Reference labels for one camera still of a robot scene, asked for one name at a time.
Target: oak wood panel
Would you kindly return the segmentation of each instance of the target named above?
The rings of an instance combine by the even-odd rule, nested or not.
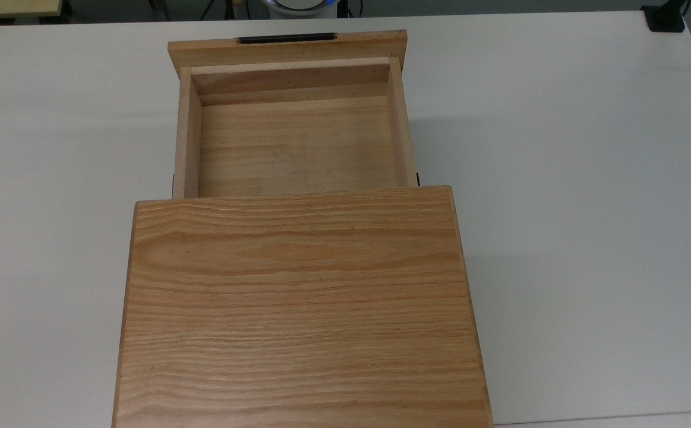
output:
[[[176,125],[176,163],[171,197],[198,197],[202,106],[190,78],[182,73],[179,87],[179,117]]]
[[[233,92],[230,94],[199,95],[199,97],[202,105],[212,106],[378,97],[385,96],[386,92],[387,83],[362,83],[299,87],[298,89],[249,90],[248,92]]]
[[[138,203],[117,428],[492,426],[449,187]]]
[[[398,185],[385,96],[202,109],[200,197]]]
[[[387,57],[193,67],[198,95],[385,83]]]
[[[414,163],[414,147],[408,127],[408,111],[403,92],[403,78],[396,58],[390,59],[387,84],[388,117],[395,156],[395,174],[399,186],[418,186],[417,168]]]
[[[237,39],[190,40],[168,43],[177,73],[182,67],[309,61],[315,59],[395,56],[400,65],[406,54],[406,30],[338,33],[335,40],[295,43],[241,44]]]

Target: white table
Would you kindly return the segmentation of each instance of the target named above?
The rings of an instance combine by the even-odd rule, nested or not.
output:
[[[171,195],[166,41],[395,28],[496,423],[691,411],[690,35],[509,14],[0,27],[1,427],[109,425],[133,204]]]
[[[498,428],[691,428],[691,413],[638,417],[565,420],[561,422],[516,423]]]

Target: open drawer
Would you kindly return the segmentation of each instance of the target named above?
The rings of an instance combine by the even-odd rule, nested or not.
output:
[[[305,38],[169,43],[174,199],[417,186],[406,32]]]

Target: black drawer handle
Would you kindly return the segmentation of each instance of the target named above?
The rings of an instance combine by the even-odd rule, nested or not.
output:
[[[255,45],[261,43],[290,43],[290,42],[316,42],[319,40],[334,40],[337,33],[308,33],[308,34],[283,34],[280,36],[252,36],[240,37],[239,43],[243,45]]]

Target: white object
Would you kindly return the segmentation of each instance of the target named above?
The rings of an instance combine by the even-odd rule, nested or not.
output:
[[[688,32],[638,11],[85,24],[0,27],[0,428],[109,426],[134,202],[171,197],[166,42],[396,28],[494,420],[691,411]]]
[[[271,19],[336,18],[339,0],[263,0]]]

